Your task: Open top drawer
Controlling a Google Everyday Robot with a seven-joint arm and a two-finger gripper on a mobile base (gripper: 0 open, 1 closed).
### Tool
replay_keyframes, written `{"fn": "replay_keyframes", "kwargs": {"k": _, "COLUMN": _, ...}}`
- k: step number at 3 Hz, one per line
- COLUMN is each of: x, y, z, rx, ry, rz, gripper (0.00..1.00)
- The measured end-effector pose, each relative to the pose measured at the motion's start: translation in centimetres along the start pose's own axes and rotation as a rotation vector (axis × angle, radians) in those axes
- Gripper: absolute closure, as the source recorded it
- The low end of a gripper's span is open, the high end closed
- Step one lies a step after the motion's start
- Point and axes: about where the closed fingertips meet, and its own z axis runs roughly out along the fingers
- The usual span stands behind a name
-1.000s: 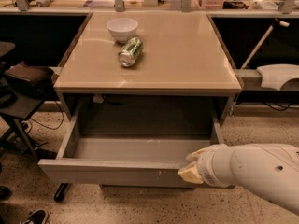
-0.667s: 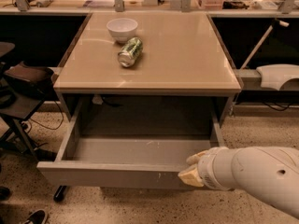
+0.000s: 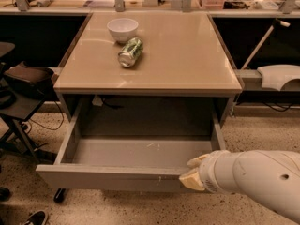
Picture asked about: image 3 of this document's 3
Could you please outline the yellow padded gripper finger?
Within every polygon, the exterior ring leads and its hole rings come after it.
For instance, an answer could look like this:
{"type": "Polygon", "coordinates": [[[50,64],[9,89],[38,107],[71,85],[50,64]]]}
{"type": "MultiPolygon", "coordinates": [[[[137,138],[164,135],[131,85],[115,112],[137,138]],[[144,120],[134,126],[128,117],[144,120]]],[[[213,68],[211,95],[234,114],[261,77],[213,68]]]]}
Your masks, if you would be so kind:
{"type": "Polygon", "coordinates": [[[204,191],[203,182],[200,179],[197,168],[179,176],[180,182],[186,187],[197,191],[204,191]]]}
{"type": "Polygon", "coordinates": [[[191,159],[187,165],[189,166],[189,168],[193,169],[196,167],[199,167],[201,165],[201,162],[208,157],[208,154],[204,154],[198,157],[195,157],[193,159],[191,159]]]}

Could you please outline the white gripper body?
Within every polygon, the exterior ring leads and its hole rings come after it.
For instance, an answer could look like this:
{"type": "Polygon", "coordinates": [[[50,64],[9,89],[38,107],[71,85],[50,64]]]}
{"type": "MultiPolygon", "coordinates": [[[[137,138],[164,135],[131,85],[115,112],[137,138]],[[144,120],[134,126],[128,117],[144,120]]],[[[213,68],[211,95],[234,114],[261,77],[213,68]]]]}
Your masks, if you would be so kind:
{"type": "Polygon", "coordinates": [[[233,153],[227,150],[208,154],[198,169],[203,186],[212,193],[233,193],[233,162],[233,153]]]}

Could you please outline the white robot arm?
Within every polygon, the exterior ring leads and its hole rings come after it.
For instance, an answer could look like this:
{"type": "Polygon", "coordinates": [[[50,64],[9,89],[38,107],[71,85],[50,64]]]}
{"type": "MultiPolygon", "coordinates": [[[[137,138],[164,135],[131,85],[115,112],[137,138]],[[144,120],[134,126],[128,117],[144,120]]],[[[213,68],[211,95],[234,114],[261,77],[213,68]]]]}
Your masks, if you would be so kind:
{"type": "Polygon", "coordinates": [[[300,223],[300,154],[292,151],[217,150],[191,159],[179,176],[186,187],[219,194],[244,194],[300,223]]]}

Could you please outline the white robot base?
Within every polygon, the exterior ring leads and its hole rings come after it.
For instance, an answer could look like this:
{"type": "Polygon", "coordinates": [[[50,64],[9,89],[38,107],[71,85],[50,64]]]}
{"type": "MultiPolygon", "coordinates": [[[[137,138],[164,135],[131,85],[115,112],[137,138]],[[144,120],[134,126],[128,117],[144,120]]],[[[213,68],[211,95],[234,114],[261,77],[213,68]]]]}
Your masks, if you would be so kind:
{"type": "Polygon", "coordinates": [[[289,82],[300,79],[300,67],[296,65],[271,65],[259,67],[262,88],[281,91],[289,82]]]}

